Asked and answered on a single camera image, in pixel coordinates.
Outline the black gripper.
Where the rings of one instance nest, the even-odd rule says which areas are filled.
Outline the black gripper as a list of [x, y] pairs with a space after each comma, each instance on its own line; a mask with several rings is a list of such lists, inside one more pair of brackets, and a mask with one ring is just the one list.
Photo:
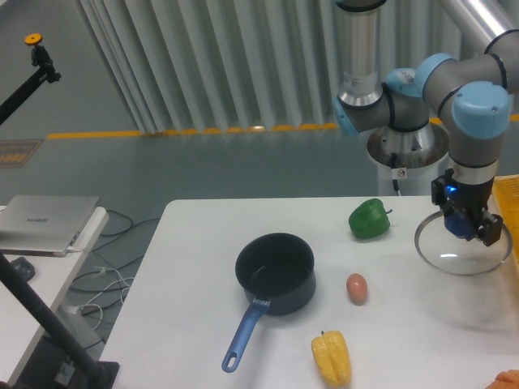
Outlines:
[[431, 201], [440, 208], [444, 227], [449, 232], [477, 229], [478, 238], [485, 246], [500, 240], [503, 218], [490, 213], [487, 206], [493, 181], [492, 178], [484, 183], [464, 183], [449, 168], [431, 182]]

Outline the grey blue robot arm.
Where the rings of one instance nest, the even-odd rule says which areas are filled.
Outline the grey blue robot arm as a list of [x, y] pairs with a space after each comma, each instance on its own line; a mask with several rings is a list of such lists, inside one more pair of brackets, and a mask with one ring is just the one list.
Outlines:
[[431, 200], [443, 213], [454, 236], [499, 241], [500, 216], [487, 201], [508, 128], [510, 97], [518, 91], [518, 26], [495, 1], [444, 1], [442, 8], [477, 51], [458, 61], [446, 53], [425, 59], [405, 82], [394, 71], [378, 80], [380, 1], [339, 1], [350, 15], [355, 49], [343, 83], [332, 101], [339, 127], [346, 134], [376, 127], [400, 133], [421, 130], [435, 113], [448, 131], [451, 165], [431, 184]]

